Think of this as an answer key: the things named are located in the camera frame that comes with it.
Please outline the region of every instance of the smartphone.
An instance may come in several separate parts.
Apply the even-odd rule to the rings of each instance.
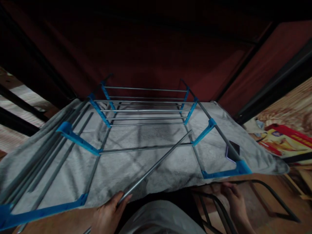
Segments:
[[[229,141],[230,144],[234,147],[234,149],[236,150],[236,152],[238,153],[238,155],[240,154],[240,146],[236,143],[234,143],[233,141]],[[227,149],[226,149],[226,152],[225,152],[225,156],[227,159],[229,159],[230,161],[232,162],[235,162],[235,156],[233,155],[233,153],[228,149],[228,146],[227,146]]]

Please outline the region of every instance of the clothes drying rack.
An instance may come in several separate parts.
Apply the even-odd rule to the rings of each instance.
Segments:
[[[251,174],[251,170],[243,161],[239,154],[236,152],[234,147],[230,144],[224,133],[221,131],[217,123],[214,119],[210,116],[198,98],[194,95],[192,90],[189,86],[183,81],[182,83],[185,85],[184,90],[172,90],[172,89],[152,89],[152,88],[132,88],[132,87],[115,87],[115,86],[106,86],[106,81],[112,77],[110,74],[104,81],[102,81],[92,92],[75,110],[71,110],[63,117],[63,123],[57,128],[57,130],[53,133],[53,135],[46,140],[46,142],[41,146],[41,148],[35,153],[33,158],[24,169],[19,173],[19,175],[12,181],[12,183],[5,189],[5,191],[0,194],[0,230],[4,230],[7,228],[11,228],[20,224],[23,224],[19,230],[21,232],[27,222],[37,220],[52,214],[57,214],[63,211],[71,210],[80,206],[83,206],[86,203],[88,193],[90,191],[91,183],[97,169],[97,165],[99,163],[100,157],[103,154],[108,153],[119,153],[119,152],[130,152],[130,151],[140,151],[140,150],[155,150],[155,149],[164,149],[169,148],[169,151],[160,159],[158,160],[122,197],[120,202],[129,195],[135,187],[137,187],[146,177],[148,177],[156,167],[161,164],[167,156],[170,155],[171,152],[174,151],[176,147],[192,147],[193,152],[196,156],[198,164],[201,169],[201,173],[203,179],[209,178],[216,178],[216,177],[225,177],[225,176],[236,176],[236,175],[244,175],[244,174]],[[99,90],[102,90],[104,95],[106,96],[106,100],[97,100],[95,98],[96,93]],[[110,96],[108,90],[109,89],[130,89],[130,90],[146,90],[146,91],[157,91],[157,92],[179,92],[185,93],[183,98],[172,98],[172,97],[122,97],[122,96]],[[187,101],[189,95],[192,95],[193,101]],[[100,115],[103,122],[106,124],[108,130],[106,131],[104,140],[102,142],[102,146],[97,149],[92,146],[90,143],[85,141],[80,137],[80,134],[83,132],[83,129],[86,127],[87,123],[89,122],[93,113],[90,113],[86,122],[83,124],[83,127],[80,129],[79,133],[76,134],[73,132],[73,129],[76,125],[80,122],[83,115],[86,113],[88,107],[81,112],[81,110],[85,107],[87,103],[90,103],[96,112]],[[105,103],[106,108],[102,108],[102,105],[99,103]],[[190,109],[184,109],[185,104],[191,104]],[[207,115],[209,121],[208,126],[204,129],[204,131],[195,139],[192,139],[190,133],[192,130],[188,130],[187,123],[190,120],[190,117],[196,108],[199,105],[203,112]],[[120,110],[121,106],[131,107],[131,110]],[[161,109],[145,109],[146,106],[149,107],[160,107]],[[114,115],[112,118],[107,117],[107,113],[113,112]],[[118,113],[135,113],[135,114],[146,114],[146,113],[153,113],[159,115],[159,117],[116,117]],[[175,113],[179,114],[178,117],[164,117],[163,114],[168,113]],[[119,120],[180,120],[179,122],[173,123],[139,123],[139,124],[116,124],[115,121]],[[110,130],[113,127],[122,127],[125,126],[143,126],[143,125],[168,125],[168,124],[182,124],[186,130],[186,134],[175,144],[175,145],[156,145],[156,146],[147,146],[147,147],[135,147],[135,148],[127,148],[127,149],[110,149],[104,150],[105,143],[109,136]],[[229,150],[232,152],[234,158],[232,160],[236,163],[236,168],[233,170],[216,172],[209,174],[205,171],[203,165],[200,163],[199,156],[196,150],[196,145],[212,130],[216,129],[222,139],[225,141],[226,145],[228,146]],[[184,139],[189,138],[190,143],[182,143]],[[65,141],[69,139],[73,143],[71,144],[70,148],[65,153],[64,157],[60,161],[59,165],[56,167],[53,175],[47,182],[45,188],[43,189],[42,193],[36,200],[35,204],[33,205],[31,211],[21,213],[21,214],[11,214],[16,203],[19,201],[21,196],[24,192],[29,188],[28,192],[32,192],[37,184],[40,182],[42,176],[48,169],[49,165],[52,163],[54,158],[56,157],[57,153],[65,144]],[[86,184],[84,194],[80,196],[80,198],[74,202],[61,204],[57,206],[51,206],[43,209],[37,209],[40,205],[41,201],[43,200],[45,194],[47,193],[48,189],[50,188],[52,182],[54,181],[55,177],[57,176],[58,172],[60,171],[63,163],[66,161],[70,151],[72,150],[74,144],[77,144],[93,155],[95,155],[96,161],[93,166],[93,169],[90,173],[89,180]]]

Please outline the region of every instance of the blue plastic joint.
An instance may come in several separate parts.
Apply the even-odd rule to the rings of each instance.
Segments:
[[[198,98],[197,98],[197,97],[194,97],[194,103],[193,103],[193,105],[192,105],[192,107],[191,107],[191,111],[188,113],[188,116],[187,116],[186,120],[184,121],[184,125],[187,125],[187,123],[188,123],[188,121],[189,121],[189,119],[190,119],[190,117],[191,117],[193,111],[194,111],[195,108],[196,108],[197,101],[198,101]]]
[[[248,165],[244,161],[240,160],[240,161],[236,161],[235,163],[236,163],[236,168],[234,170],[216,172],[212,174],[208,174],[206,171],[201,171],[202,176],[204,177],[204,179],[212,179],[212,178],[219,178],[219,177],[252,174],[252,171],[249,169]]]
[[[103,93],[105,94],[106,99],[107,99],[107,100],[111,100],[111,99],[110,99],[110,96],[108,95],[108,92],[107,92],[107,90],[106,90],[106,88],[105,88],[105,81],[101,81],[101,85],[102,85],[102,86],[101,86],[102,91],[103,91]],[[115,108],[113,102],[110,102],[110,107],[111,107],[112,110],[116,110],[116,108]]]
[[[61,213],[63,211],[72,210],[79,206],[83,206],[87,201],[87,197],[88,193],[85,193],[74,202],[14,215],[11,214],[10,210],[11,204],[0,205],[0,231],[15,227],[20,224],[28,223],[40,218],[44,218],[53,214]]]
[[[205,130],[196,138],[195,141],[193,141],[193,146],[197,145],[214,127],[217,125],[215,120],[213,118],[209,119],[208,121],[208,127],[206,127]]]
[[[186,91],[186,94],[185,94],[185,97],[184,97],[184,102],[186,102],[186,100],[188,99],[188,95],[189,95],[189,87],[187,87],[188,89],[187,89],[187,91]],[[182,103],[182,106],[181,106],[181,108],[180,108],[180,110],[183,110],[183,108],[184,108],[184,103]]]
[[[101,149],[96,149],[92,145],[90,145],[88,142],[83,140],[80,136],[75,134],[72,131],[72,125],[69,122],[63,122],[61,126],[56,130],[57,132],[61,132],[64,137],[71,140],[72,142],[76,143],[77,145],[80,145],[81,147],[85,148],[86,150],[90,151],[96,156],[100,156]]]
[[[94,109],[97,111],[97,113],[101,116],[102,120],[104,121],[104,123],[106,124],[106,126],[108,128],[111,128],[111,125],[110,123],[108,122],[108,120],[106,119],[106,116],[104,115],[104,113],[101,111],[101,108],[100,106],[95,102],[93,101],[94,100],[94,94],[91,93],[89,96],[89,101],[90,103],[92,104],[92,106],[94,107]]]

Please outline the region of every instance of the floor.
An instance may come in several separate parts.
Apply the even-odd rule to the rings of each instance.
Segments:
[[[258,179],[267,183],[272,187],[275,192],[281,197],[281,199],[288,205],[288,207],[298,216],[301,223],[298,224],[293,221],[283,220],[279,218],[270,218],[265,213],[261,205],[255,202],[252,191],[244,185],[240,185],[240,188],[245,196],[247,213],[251,220],[252,226],[258,234],[308,234],[312,233],[312,208],[308,201],[304,201],[299,198],[294,192],[286,185],[281,176],[252,174],[247,176],[235,176],[227,180],[246,180],[246,179]],[[257,190],[267,202],[267,204],[275,212],[285,213],[282,207],[276,202],[271,194],[268,193],[261,185],[256,185]],[[211,189],[211,186],[206,185],[197,190],[207,191]],[[223,197],[220,198],[226,208],[226,201]],[[209,199],[205,199],[205,204],[209,212],[209,218],[215,228],[222,233],[225,233],[220,217],[217,214],[213,204]],[[198,205],[202,218],[205,219],[202,208]],[[23,234],[28,233],[63,233],[63,234],[79,234],[84,233],[85,230],[91,225],[92,216],[96,208],[72,210],[64,212],[62,214],[54,215],[42,220],[38,220],[29,223],[23,231]]]

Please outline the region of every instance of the human hand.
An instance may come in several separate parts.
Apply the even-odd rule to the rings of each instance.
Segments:
[[[232,220],[234,222],[249,223],[245,200],[237,188],[237,184],[223,182],[221,186],[221,193],[228,199]]]
[[[91,234],[114,234],[121,215],[132,197],[132,194],[127,196],[117,207],[117,203],[123,195],[124,193],[119,191],[108,202],[97,209],[93,216]]]

